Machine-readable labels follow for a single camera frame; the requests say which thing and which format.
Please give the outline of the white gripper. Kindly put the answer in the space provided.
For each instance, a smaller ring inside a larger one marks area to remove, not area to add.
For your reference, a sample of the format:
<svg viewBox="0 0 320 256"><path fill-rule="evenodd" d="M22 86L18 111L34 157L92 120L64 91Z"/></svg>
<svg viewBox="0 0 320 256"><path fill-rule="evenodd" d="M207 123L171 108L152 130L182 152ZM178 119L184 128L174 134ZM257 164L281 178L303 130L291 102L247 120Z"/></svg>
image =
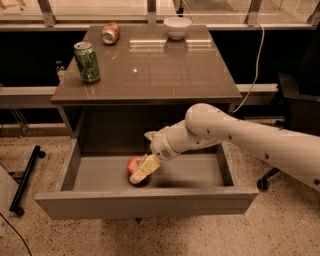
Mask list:
<svg viewBox="0 0 320 256"><path fill-rule="evenodd" d="M150 141L150 150L153 154L141 156L142 159L139 165L129 176L129 181L132 184L139 184L146 177L152 174L160 167L161 160L170 160L177 156L177 153L172 149L167 138L167 128L159 131L148 131L144 137Z"/></svg>

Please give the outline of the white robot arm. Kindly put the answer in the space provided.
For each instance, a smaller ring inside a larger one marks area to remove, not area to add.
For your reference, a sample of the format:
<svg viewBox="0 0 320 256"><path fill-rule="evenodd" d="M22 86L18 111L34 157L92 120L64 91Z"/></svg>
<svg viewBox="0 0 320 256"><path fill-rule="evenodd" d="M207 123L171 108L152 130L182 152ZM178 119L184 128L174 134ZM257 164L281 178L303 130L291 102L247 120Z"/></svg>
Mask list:
<svg viewBox="0 0 320 256"><path fill-rule="evenodd" d="M319 136L240 120L214 106L198 103L187 110L182 121L147 132L145 137L150 141L151 153L133 169L129 176L133 184L183 152L229 142L320 191Z"/></svg>

